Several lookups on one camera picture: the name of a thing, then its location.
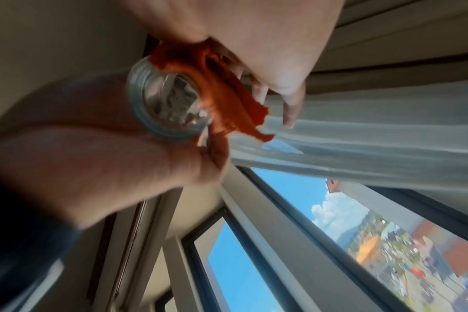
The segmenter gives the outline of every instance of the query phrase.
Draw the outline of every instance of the white cloud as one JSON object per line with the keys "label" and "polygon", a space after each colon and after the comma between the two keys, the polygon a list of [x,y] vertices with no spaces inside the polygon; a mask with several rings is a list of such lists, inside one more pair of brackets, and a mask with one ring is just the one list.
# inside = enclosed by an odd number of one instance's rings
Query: white cloud
{"label": "white cloud", "polygon": [[336,240],[343,232],[357,226],[368,213],[369,209],[346,194],[328,193],[321,205],[313,205],[313,221],[331,239]]}

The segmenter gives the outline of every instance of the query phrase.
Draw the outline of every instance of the curtain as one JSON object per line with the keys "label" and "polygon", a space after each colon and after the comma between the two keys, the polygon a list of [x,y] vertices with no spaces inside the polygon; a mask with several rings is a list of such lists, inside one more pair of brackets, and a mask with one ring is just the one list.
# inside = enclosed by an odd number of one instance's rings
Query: curtain
{"label": "curtain", "polygon": [[261,145],[229,138],[234,164],[370,186],[468,192],[468,80],[308,95],[294,129],[268,96]]}

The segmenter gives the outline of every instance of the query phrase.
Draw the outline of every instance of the orange rag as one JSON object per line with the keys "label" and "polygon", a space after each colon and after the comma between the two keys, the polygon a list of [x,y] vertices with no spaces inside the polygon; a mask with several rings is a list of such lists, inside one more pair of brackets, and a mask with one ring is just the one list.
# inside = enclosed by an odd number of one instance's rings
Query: orange rag
{"label": "orange rag", "polygon": [[187,77],[196,87],[202,109],[212,118],[213,133],[234,131],[268,142],[274,135],[258,132],[268,108],[256,102],[207,42],[192,45],[162,44],[150,55],[150,63],[163,72]]}

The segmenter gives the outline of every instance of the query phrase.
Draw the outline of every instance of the sky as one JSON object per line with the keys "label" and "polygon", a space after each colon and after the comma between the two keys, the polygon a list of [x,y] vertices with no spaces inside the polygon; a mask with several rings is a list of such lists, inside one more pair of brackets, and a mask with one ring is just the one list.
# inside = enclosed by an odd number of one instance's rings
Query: sky
{"label": "sky", "polygon": [[[255,169],[268,185],[336,240],[368,210],[342,193],[329,194],[325,179]],[[268,286],[227,224],[208,261],[230,312],[282,312]]]}

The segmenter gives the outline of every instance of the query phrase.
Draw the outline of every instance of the sleeve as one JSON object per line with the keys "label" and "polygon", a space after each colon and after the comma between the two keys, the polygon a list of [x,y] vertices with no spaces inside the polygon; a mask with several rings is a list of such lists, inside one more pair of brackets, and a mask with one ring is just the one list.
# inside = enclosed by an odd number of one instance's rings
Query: sleeve
{"label": "sleeve", "polygon": [[0,312],[21,311],[78,236],[0,183]]}

